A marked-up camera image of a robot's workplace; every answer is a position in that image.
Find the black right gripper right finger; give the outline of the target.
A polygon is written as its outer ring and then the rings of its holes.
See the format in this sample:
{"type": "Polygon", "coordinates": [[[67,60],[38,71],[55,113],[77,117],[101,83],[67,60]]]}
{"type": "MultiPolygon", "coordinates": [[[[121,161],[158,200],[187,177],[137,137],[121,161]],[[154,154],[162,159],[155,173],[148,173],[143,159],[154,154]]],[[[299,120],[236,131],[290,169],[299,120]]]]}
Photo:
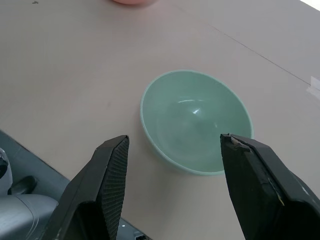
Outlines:
{"type": "Polygon", "coordinates": [[[271,147],[221,134],[229,196],[247,240],[318,240],[320,200],[271,147]]]}

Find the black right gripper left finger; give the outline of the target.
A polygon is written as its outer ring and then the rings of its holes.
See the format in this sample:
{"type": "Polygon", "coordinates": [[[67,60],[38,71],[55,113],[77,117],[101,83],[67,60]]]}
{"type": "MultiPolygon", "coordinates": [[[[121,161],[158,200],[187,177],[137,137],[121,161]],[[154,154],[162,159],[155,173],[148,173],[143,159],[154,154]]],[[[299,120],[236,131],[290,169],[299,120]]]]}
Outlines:
{"type": "Polygon", "coordinates": [[[126,188],[127,135],[98,146],[90,161],[69,182],[40,238],[115,240],[126,188]]]}

